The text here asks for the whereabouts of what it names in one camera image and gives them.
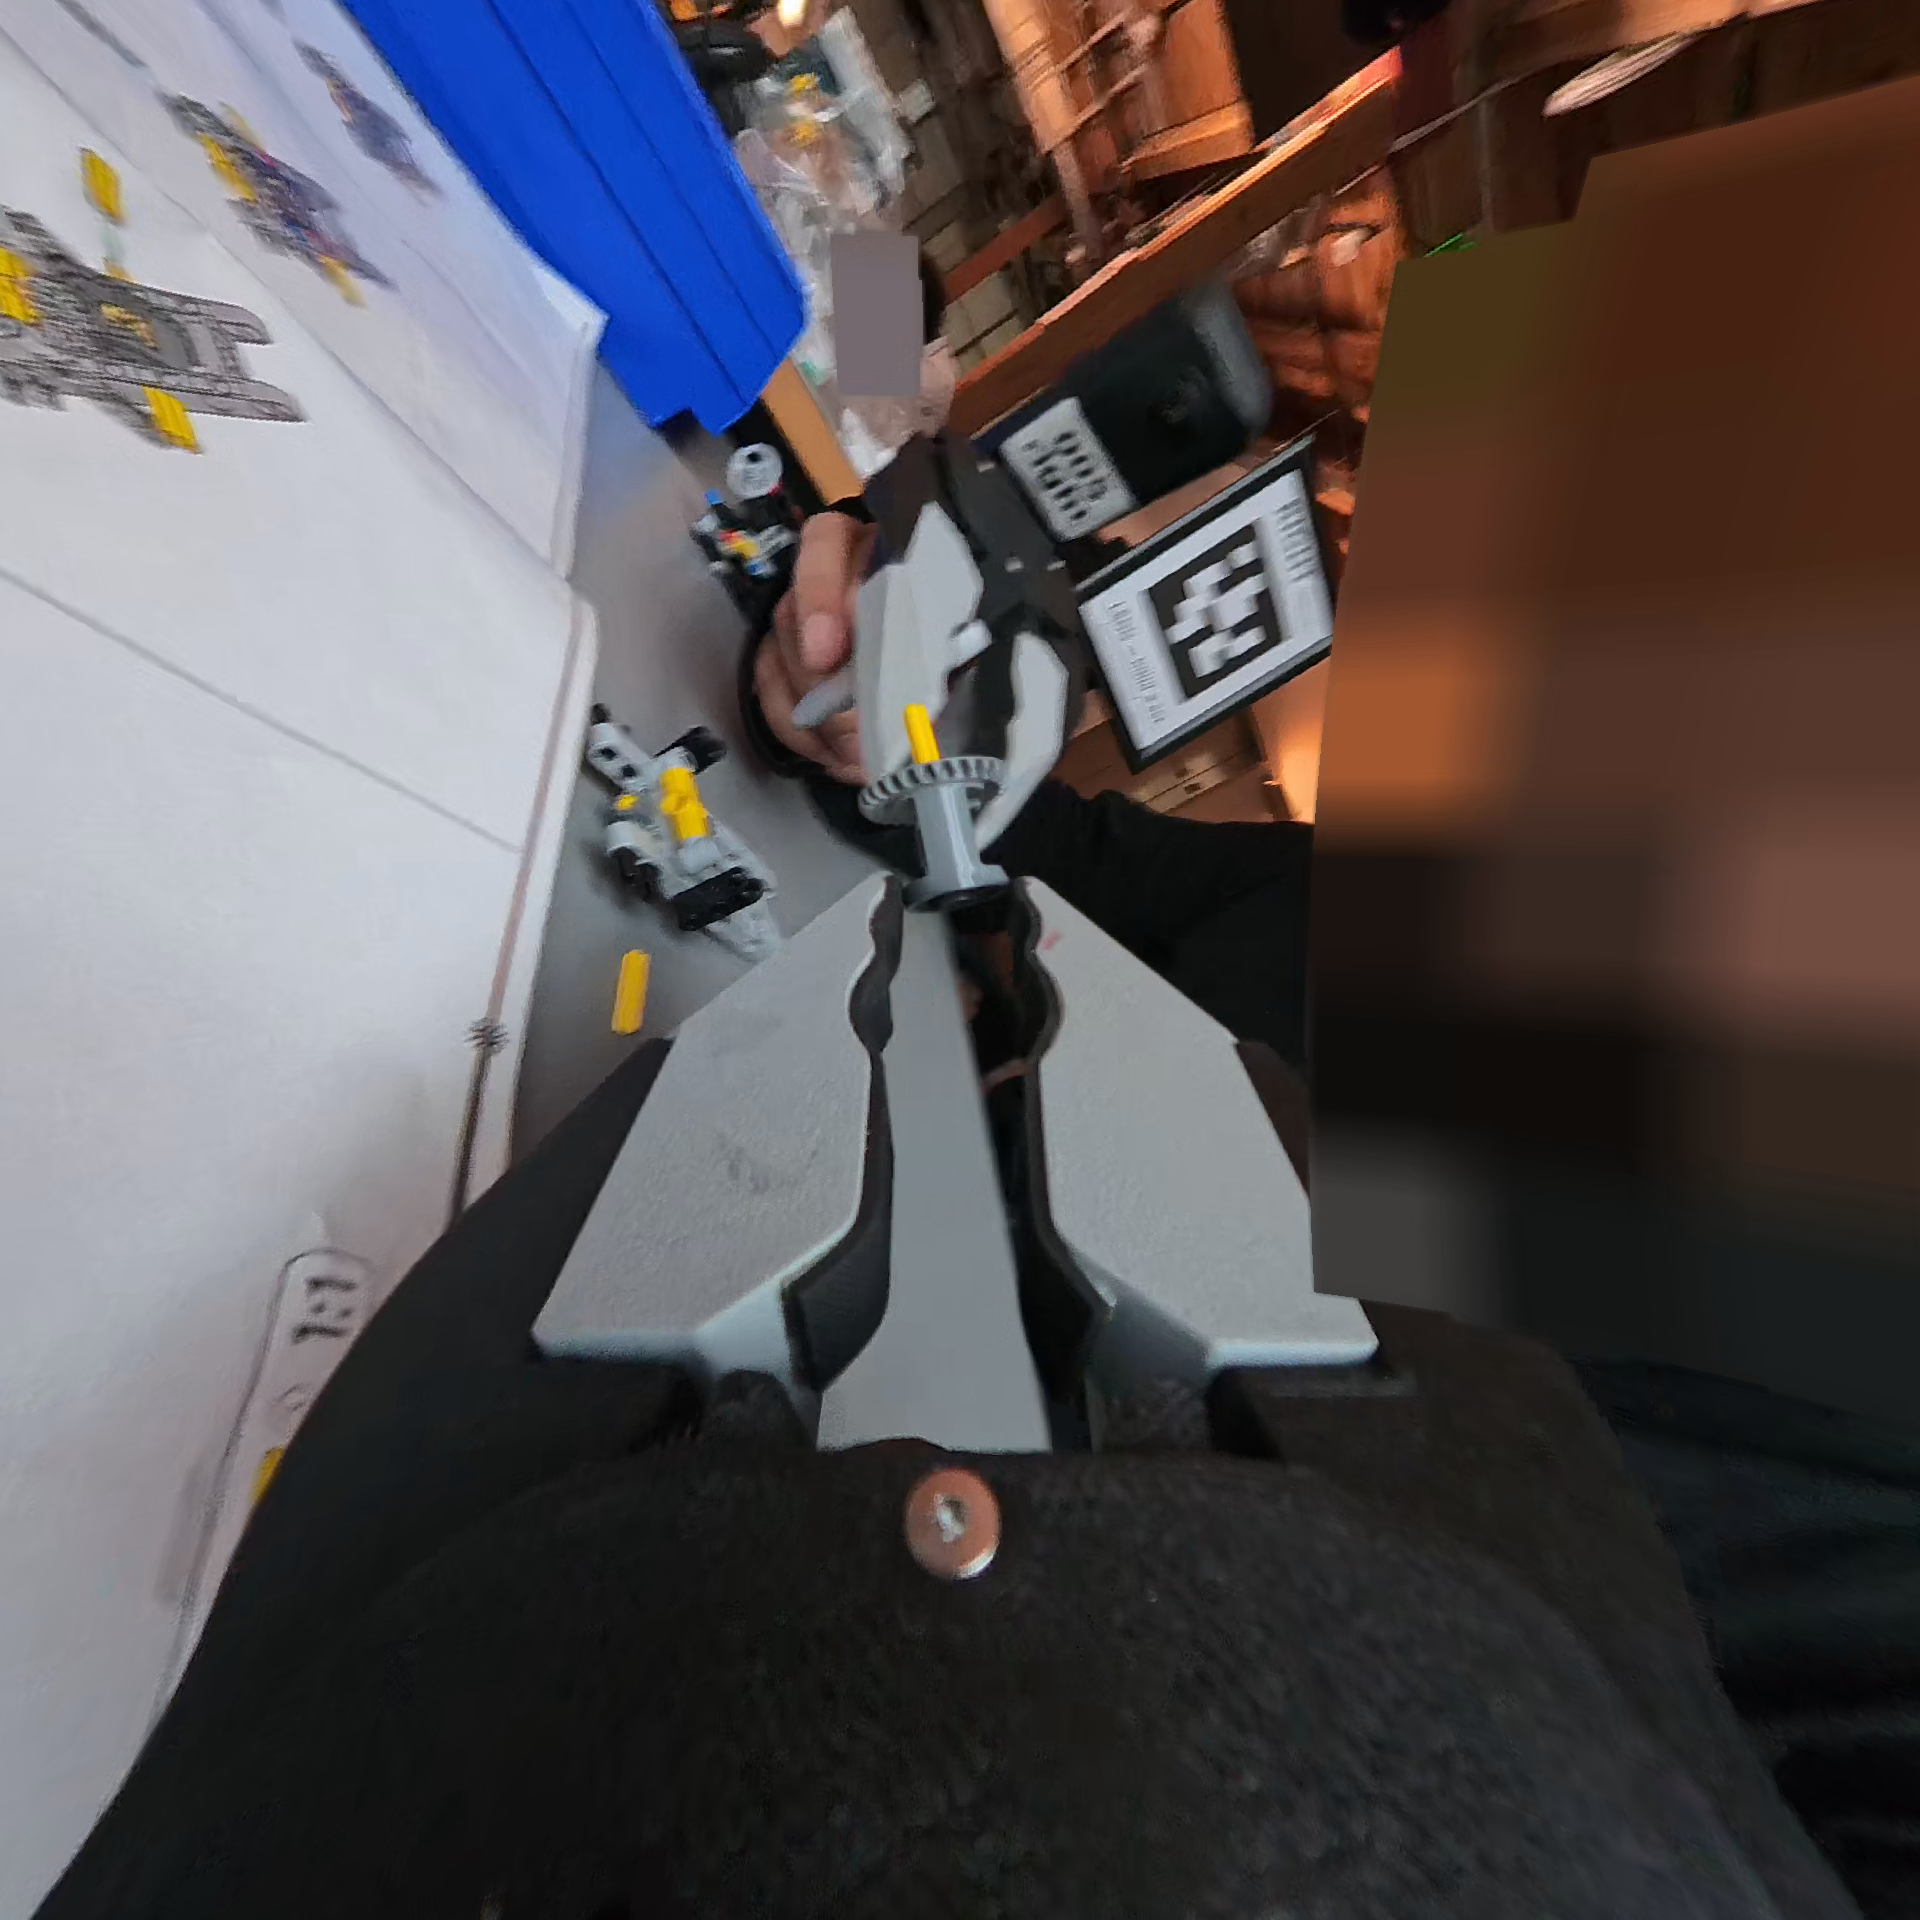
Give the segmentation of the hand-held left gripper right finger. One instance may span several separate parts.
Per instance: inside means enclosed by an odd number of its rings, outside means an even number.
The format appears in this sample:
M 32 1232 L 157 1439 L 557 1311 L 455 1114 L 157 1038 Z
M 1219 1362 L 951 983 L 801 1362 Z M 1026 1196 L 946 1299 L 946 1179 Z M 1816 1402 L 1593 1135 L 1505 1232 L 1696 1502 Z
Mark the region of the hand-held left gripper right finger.
M 1008 946 L 1020 1073 L 1001 1168 L 1044 1392 L 1363 1391 L 1380 1333 L 1311 1286 L 1311 1196 L 1260 1102 L 1278 1064 L 1249 1073 L 1209 1005 L 1034 880 L 1008 888 Z

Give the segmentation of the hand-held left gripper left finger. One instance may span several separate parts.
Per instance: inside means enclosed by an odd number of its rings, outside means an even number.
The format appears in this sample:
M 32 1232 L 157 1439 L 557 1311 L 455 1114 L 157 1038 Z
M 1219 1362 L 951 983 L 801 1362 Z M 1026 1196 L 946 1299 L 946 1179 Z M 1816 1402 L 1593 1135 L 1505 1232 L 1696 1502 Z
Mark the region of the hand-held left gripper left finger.
M 546 1362 L 668 1362 L 818 1392 L 893 1307 L 899 880 L 865 880 L 706 1002 L 557 1261 Z

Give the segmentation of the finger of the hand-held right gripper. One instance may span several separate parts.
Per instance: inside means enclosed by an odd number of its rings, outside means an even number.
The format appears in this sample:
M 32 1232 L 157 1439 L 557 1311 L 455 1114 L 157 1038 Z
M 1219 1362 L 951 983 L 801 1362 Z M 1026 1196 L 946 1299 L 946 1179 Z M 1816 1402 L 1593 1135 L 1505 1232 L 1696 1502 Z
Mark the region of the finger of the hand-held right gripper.
M 946 753 L 980 747 L 972 655 L 980 626 L 980 562 L 946 504 L 926 504 L 904 551 L 855 588 L 855 753 L 865 789 L 911 767 L 904 711 L 926 703 Z
M 1073 747 L 1073 660 L 1052 634 L 958 626 L 958 753 L 1001 758 L 972 835 L 993 845 Z

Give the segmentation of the grey lego differential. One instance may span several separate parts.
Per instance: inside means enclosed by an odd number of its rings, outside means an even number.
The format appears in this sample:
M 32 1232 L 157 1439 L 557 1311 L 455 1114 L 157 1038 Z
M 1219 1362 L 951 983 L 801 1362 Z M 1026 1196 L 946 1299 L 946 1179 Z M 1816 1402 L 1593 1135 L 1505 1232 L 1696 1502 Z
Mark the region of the grey lego differential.
M 919 835 L 911 909 L 968 909 L 1008 888 L 1008 867 L 980 858 L 972 813 L 1001 792 L 993 753 L 904 758 L 855 789 L 855 813 Z

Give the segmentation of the grey lego frame assembly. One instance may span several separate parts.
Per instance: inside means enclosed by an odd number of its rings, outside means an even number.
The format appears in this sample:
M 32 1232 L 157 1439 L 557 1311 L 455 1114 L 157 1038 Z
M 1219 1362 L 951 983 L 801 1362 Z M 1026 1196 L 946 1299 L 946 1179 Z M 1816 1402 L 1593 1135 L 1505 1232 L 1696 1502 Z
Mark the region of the grey lego frame assembly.
M 677 935 L 706 935 L 731 960 L 757 969 L 779 951 L 772 867 L 714 813 L 698 778 L 716 758 L 723 736 L 706 724 L 641 753 L 607 703 L 586 703 L 586 772 L 607 789 L 603 851 L 612 880 Z

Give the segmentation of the small black grey lego assembly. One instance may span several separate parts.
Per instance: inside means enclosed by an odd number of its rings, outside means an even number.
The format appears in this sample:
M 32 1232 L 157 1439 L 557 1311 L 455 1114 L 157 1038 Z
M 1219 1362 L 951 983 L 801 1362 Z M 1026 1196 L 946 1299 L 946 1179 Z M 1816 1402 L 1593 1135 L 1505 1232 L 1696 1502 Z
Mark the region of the small black grey lego assembly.
M 779 569 L 801 541 L 801 504 L 786 493 L 779 449 L 748 439 L 723 456 L 723 484 L 706 493 L 706 510 L 688 517 L 688 543 L 706 576 L 748 600 L 749 588 L 779 588 Z

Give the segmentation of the white lego instruction booklet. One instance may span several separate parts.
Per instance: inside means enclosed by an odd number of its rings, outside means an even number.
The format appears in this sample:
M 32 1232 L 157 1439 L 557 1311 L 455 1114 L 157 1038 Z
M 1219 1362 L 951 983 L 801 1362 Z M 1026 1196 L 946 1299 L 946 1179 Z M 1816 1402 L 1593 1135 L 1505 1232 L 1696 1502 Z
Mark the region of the white lego instruction booklet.
M 3 6 L 3 1910 L 531 997 L 603 310 L 344 6 Z

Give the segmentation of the person's right hand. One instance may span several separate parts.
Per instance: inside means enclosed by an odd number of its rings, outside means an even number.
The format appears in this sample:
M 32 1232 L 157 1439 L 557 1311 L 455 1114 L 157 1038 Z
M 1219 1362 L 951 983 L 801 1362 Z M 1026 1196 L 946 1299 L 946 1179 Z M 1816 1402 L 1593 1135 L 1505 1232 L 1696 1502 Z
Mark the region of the person's right hand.
M 847 670 L 871 543 L 874 525 L 855 504 L 816 510 L 792 541 L 786 592 L 748 660 L 748 711 L 772 736 L 772 758 L 847 789 L 865 789 L 855 711 L 829 711 L 818 724 L 801 724 L 792 711 Z

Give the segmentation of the clear plastic bags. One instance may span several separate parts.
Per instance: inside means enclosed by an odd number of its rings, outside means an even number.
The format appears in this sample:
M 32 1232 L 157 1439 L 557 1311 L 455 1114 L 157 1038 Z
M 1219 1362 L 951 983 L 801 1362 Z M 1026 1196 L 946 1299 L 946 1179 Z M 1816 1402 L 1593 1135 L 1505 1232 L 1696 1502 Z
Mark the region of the clear plastic bags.
M 899 228 L 904 136 L 871 90 L 839 96 L 816 68 L 772 68 L 748 90 L 731 159 L 792 260 L 818 253 L 829 236 Z

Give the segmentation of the wooden shelf rack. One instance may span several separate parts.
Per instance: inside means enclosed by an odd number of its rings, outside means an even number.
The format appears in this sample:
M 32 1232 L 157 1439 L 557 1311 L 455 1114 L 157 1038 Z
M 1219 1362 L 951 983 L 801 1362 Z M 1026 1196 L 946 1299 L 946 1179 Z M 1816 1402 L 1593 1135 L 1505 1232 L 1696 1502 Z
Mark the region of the wooden shelf rack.
M 1913 77 L 1913 17 L 1920 6 L 1842 0 L 1441 6 L 972 368 L 951 387 L 951 425 L 993 425 L 1088 348 L 1334 203 L 1391 194 L 1410 253 L 1555 228 L 1577 212 L 1586 159 L 1617 145 Z

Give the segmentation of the blue plastic bin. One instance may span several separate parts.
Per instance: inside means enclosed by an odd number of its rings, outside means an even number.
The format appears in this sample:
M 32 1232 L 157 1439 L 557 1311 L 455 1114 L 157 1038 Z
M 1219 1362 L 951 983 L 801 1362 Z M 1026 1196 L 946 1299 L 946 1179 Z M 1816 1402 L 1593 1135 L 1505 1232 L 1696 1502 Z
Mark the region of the blue plastic bin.
M 625 0 L 349 0 L 489 206 L 586 305 L 641 421 L 731 435 L 808 324 L 677 34 Z

